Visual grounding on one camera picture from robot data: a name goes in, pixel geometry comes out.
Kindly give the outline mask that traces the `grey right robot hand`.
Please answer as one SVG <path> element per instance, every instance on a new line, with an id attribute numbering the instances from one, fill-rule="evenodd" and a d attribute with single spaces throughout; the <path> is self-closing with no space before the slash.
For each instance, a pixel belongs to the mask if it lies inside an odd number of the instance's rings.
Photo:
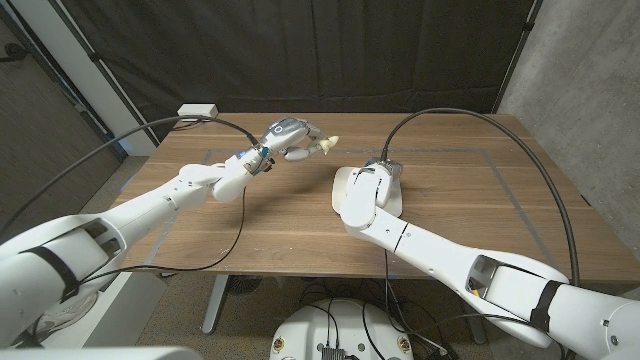
<path id="1" fill-rule="evenodd" d="M 382 160 L 374 158 L 372 164 L 383 167 L 390 174 L 392 181 L 397 181 L 403 171 L 403 165 L 391 159 Z"/>

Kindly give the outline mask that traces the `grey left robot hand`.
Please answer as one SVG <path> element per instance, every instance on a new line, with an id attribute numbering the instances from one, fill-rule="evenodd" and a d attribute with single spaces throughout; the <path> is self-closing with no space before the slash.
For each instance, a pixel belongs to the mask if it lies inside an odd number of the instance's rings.
<path id="1" fill-rule="evenodd" d="M 327 154 L 335 143 L 334 137 L 328 137 L 315 125 L 293 117 L 272 124 L 260 139 L 271 155 L 282 154 L 289 162 L 303 161 L 318 152 Z"/>

